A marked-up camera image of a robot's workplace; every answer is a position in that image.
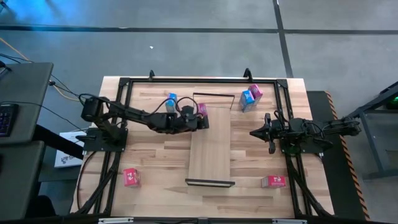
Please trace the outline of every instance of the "black line on floor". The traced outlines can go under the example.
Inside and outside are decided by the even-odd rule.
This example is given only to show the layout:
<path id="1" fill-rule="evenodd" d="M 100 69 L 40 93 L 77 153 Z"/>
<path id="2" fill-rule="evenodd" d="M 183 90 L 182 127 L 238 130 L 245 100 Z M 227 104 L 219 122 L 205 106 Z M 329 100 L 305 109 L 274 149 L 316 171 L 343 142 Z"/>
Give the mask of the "black line on floor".
<path id="1" fill-rule="evenodd" d="M 282 22 L 282 16 L 280 14 L 279 3 L 278 0 L 272 0 L 272 3 L 274 4 L 275 18 L 276 24 L 278 26 L 280 47 L 282 49 L 282 57 L 284 59 L 286 77 L 293 78 L 292 64 L 290 63 L 289 51 L 287 50 L 286 36 L 284 32 L 284 25 Z"/>
<path id="2" fill-rule="evenodd" d="M 77 27 L 77 26 L 8 26 L 0 30 L 49 31 L 49 32 L 178 32 L 178 33 L 239 33 L 276 34 L 278 29 L 245 28 L 138 28 L 138 27 Z"/>
<path id="3" fill-rule="evenodd" d="M 398 30 L 316 30 L 316 29 L 285 29 L 286 34 L 348 34 L 348 35 L 397 35 Z"/>

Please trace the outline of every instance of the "gray floor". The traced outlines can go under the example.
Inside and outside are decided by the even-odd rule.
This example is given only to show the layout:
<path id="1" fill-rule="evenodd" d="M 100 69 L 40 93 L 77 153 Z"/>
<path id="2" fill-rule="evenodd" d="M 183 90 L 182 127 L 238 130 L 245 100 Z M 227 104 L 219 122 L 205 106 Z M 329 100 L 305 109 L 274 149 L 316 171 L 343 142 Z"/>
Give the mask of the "gray floor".
<path id="1" fill-rule="evenodd" d="M 398 29 L 397 1 L 280 0 L 285 29 Z M 272 0 L 9 0 L 0 23 L 95 27 L 183 27 L 276 29 Z M 278 34 L 87 33 L 0 31 L 0 37 L 36 62 L 53 62 L 53 74 L 77 93 L 97 94 L 105 75 L 240 77 L 249 67 L 256 77 L 286 77 Z M 286 35 L 293 75 L 308 90 L 331 92 L 337 112 L 346 115 L 397 81 L 396 35 Z M 4 54 L 15 55 L 0 44 Z M 71 122 L 79 103 L 53 88 L 45 106 Z M 40 124 L 54 132 L 74 127 L 42 111 Z M 376 170 L 366 138 L 348 138 L 357 174 Z M 362 181 L 371 218 L 398 220 L 398 178 Z M 59 183 L 41 192 L 57 198 Z M 58 198 L 58 213 L 70 202 Z"/>

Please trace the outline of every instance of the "wooden board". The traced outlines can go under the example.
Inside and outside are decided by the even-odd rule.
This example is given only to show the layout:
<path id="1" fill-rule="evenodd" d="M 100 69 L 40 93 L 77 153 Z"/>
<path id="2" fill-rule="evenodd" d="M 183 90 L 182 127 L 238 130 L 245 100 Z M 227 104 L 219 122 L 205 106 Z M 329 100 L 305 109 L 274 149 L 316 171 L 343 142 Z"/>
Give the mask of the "wooden board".
<path id="1" fill-rule="evenodd" d="M 187 183 L 220 186 L 200 180 L 230 181 L 230 110 L 208 106 L 207 113 L 209 128 L 192 133 L 188 178 L 195 181 Z"/>
<path id="2" fill-rule="evenodd" d="M 120 77 L 104 77 L 99 95 L 115 100 L 119 79 Z M 312 119 L 303 79 L 287 81 L 294 116 Z M 238 99 L 247 88 L 247 84 L 238 83 L 135 83 L 130 105 L 151 112 L 166 99 L 169 92 L 176 93 L 179 98 L 201 92 L 234 94 Z M 261 188 L 260 180 L 264 176 L 287 175 L 287 170 L 278 142 L 276 153 L 270 155 L 268 144 L 249 135 L 250 131 L 264 124 L 264 113 L 270 113 L 274 119 L 274 88 L 267 84 L 261 84 L 259 88 L 264 96 L 254 111 L 240 112 L 237 100 L 231 108 L 230 173 L 231 180 L 236 185 L 230 188 L 187 186 L 185 179 L 188 177 L 191 133 L 158 134 L 147 126 L 128 122 L 129 136 L 126 152 L 122 154 L 119 166 L 112 216 L 293 217 L 289 187 Z M 159 111 L 165 111 L 165 108 L 161 107 Z M 103 153 L 97 153 L 83 172 L 80 185 L 81 203 L 88 199 L 98 185 L 103 157 Z M 322 206 L 333 213 L 321 160 L 312 154 L 303 154 L 302 157 L 308 188 Z M 137 168 L 142 174 L 142 186 L 139 189 L 123 186 L 122 171 L 130 167 Z M 102 208 L 108 196 L 107 189 L 104 191 Z M 298 190 L 298 194 L 302 203 L 301 191 Z M 75 210 L 74 201 L 71 212 Z"/>

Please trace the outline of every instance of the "wooden ramp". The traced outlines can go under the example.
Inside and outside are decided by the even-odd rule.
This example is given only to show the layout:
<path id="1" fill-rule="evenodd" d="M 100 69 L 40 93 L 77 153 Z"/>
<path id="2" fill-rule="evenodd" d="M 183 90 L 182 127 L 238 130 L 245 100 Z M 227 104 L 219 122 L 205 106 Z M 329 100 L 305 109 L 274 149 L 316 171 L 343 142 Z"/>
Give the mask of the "wooden ramp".
<path id="1" fill-rule="evenodd" d="M 231 112 L 207 107 L 209 128 L 192 133 L 188 185 L 230 187 Z"/>

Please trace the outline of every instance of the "wooden table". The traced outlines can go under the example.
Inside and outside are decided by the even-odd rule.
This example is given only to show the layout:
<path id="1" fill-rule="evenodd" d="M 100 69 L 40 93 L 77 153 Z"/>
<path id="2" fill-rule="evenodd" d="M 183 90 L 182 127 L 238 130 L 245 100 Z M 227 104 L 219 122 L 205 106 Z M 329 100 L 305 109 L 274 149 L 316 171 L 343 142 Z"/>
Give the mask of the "wooden table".
<path id="1" fill-rule="evenodd" d="M 120 77 L 104 77 L 100 96 L 115 100 Z M 287 79 L 295 117 L 311 119 L 303 79 Z M 158 134 L 142 124 L 128 122 L 129 136 L 122 153 L 112 216 L 132 217 L 223 217 L 223 218 L 292 218 L 294 217 L 289 185 L 282 189 L 262 189 L 260 179 L 267 175 L 287 176 L 285 158 L 279 149 L 268 153 L 268 144 L 249 135 L 264 124 L 264 114 L 276 109 L 274 87 L 259 85 L 264 96 L 252 112 L 242 113 L 238 102 L 248 84 L 234 83 L 135 83 L 130 106 L 151 112 L 169 92 L 179 98 L 193 92 L 234 94 L 231 109 L 231 188 L 187 186 L 191 133 Z M 83 204 L 100 179 L 104 153 L 97 153 L 87 165 L 80 198 Z M 302 155 L 307 185 L 314 196 L 333 213 L 325 172 L 320 158 Z M 135 167 L 141 172 L 142 186 L 123 186 L 123 169 Z M 106 204 L 105 189 L 102 207 Z M 304 211 L 298 190 L 300 208 Z M 76 210 L 74 200 L 71 212 Z"/>

